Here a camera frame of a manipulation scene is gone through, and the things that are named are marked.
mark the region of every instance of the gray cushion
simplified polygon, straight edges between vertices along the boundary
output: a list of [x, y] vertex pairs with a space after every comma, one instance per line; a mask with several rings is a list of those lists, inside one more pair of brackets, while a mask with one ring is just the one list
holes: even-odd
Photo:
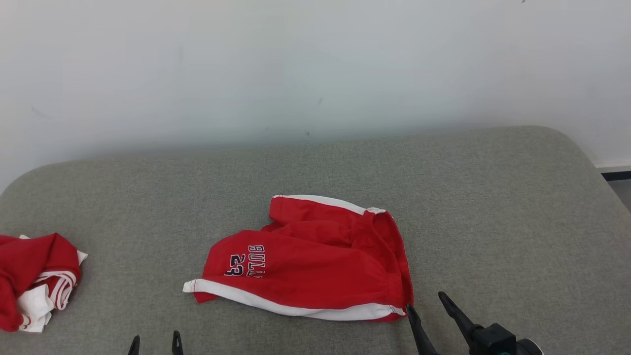
[[0, 198], [0, 233], [59, 232], [90, 256], [43, 334], [3, 353], [413, 354], [407, 320], [292, 318], [182, 293], [208, 249], [268, 222], [277, 194], [389, 210], [416, 308], [443, 355], [466, 344], [437, 297], [547, 354], [631, 349], [631, 215], [579, 148], [537, 127], [271, 147], [186, 158], [84, 160], [36, 169]]

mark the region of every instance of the red garment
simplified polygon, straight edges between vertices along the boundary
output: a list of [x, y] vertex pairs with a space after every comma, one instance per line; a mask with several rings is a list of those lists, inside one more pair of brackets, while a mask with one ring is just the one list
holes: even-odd
[[293, 195], [275, 196], [269, 216], [261, 231], [216, 243], [184, 292], [328, 320], [390, 321], [413, 303], [403, 240], [385, 210]]
[[40, 332], [52, 308], [66, 307], [86, 256], [58, 233], [35, 239], [0, 236], [0, 329], [36, 326], [29, 331]]

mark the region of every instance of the white stripe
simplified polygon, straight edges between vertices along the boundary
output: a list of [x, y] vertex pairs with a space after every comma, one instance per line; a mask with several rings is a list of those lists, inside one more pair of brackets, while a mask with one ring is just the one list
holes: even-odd
[[52, 276], [65, 276], [67, 279], [69, 279], [73, 286], [77, 285], [77, 277], [74, 275], [74, 273], [70, 272], [70, 271], [45, 271], [42, 272], [39, 277], [37, 278], [37, 280], [35, 280], [35, 282], [40, 282], [41, 280], [45, 280], [48, 279], [49, 277]]
[[397, 313], [402, 316], [405, 315], [405, 312], [401, 308], [379, 303], [359, 304], [344, 310], [284, 306], [247, 291], [237, 289], [236, 287], [204, 279], [196, 279], [186, 282], [182, 291], [187, 293], [207, 292], [216, 294], [217, 296], [231, 299], [232, 301], [247, 304], [248, 306], [256, 308], [262, 308], [264, 310], [286, 316], [306, 316], [325, 320], [371, 320], [383, 318], [391, 313]]
[[382, 210], [381, 208], [376, 208], [376, 207], [363, 208], [363, 207], [359, 207], [358, 205], [352, 204], [350, 202], [338, 200], [337, 198], [317, 196], [317, 195], [276, 195], [272, 197], [272, 199], [276, 197], [294, 198], [296, 200], [313, 201], [313, 202], [321, 203], [327, 206], [341, 207], [346, 210], [355, 212], [358, 215], [363, 215], [363, 213], [366, 211], [372, 212], [374, 214], [382, 214], [386, 211], [386, 210]]

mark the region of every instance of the white trim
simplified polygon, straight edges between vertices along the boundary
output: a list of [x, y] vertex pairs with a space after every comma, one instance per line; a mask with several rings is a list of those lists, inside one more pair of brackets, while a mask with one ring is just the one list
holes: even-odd
[[41, 280], [45, 280], [53, 276], [65, 276], [68, 280], [71, 281], [73, 286], [75, 286], [77, 283], [77, 277], [74, 275], [74, 273], [70, 271], [45, 271], [42, 272], [39, 277], [37, 277], [37, 280], [35, 280], [35, 282], [40, 282]]
[[81, 263], [83, 263], [83, 260], [85, 260], [85, 258], [87, 257], [88, 255], [86, 253], [77, 250], [77, 258], [79, 258], [79, 265], [81, 265]]
[[358, 205], [355, 205], [353, 203], [346, 202], [344, 200], [338, 200], [337, 198], [331, 198], [331, 197], [325, 197], [325, 196], [317, 196], [317, 195], [276, 195], [276, 196], [272, 197], [272, 199], [274, 199], [276, 197], [294, 198], [296, 200], [313, 201], [313, 202], [321, 203], [321, 204], [327, 205], [327, 206], [341, 207], [341, 208], [344, 208], [346, 210], [355, 212], [358, 215], [363, 215], [364, 212], [366, 212], [366, 211], [372, 212], [374, 214], [382, 214], [382, 213], [384, 213], [386, 211], [386, 210], [382, 210], [381, 208], [376, 208], [376, 207], [363, 208], [363, 207], [359, 207]]
[[19, 330], [41, 333], [48, 324], [55, 306], [48, 297], [48, 285], [41, 285], [24, 292], [17, 299], [18, 311], [22, 314], [22, 325]]
[[305, 316], [324, 320], [372, 320], [384, 318], [392, 313], [397, 313], [402, 316], [405, 315], [405, 312], [401, 308], [379, 303], [358, 304], [343, 310], [284, 306], [247, 291], [237, 289], [236, 287], [204, 279], [186, 282], [182, 292], [206, 292], [280, 315]]

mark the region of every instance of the white wall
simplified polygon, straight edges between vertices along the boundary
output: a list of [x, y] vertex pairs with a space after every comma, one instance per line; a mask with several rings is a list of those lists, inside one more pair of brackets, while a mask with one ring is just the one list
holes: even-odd
[[138, 147], [517, 124], [631, 165], [629, 1], [0, 0], [0, 191]]

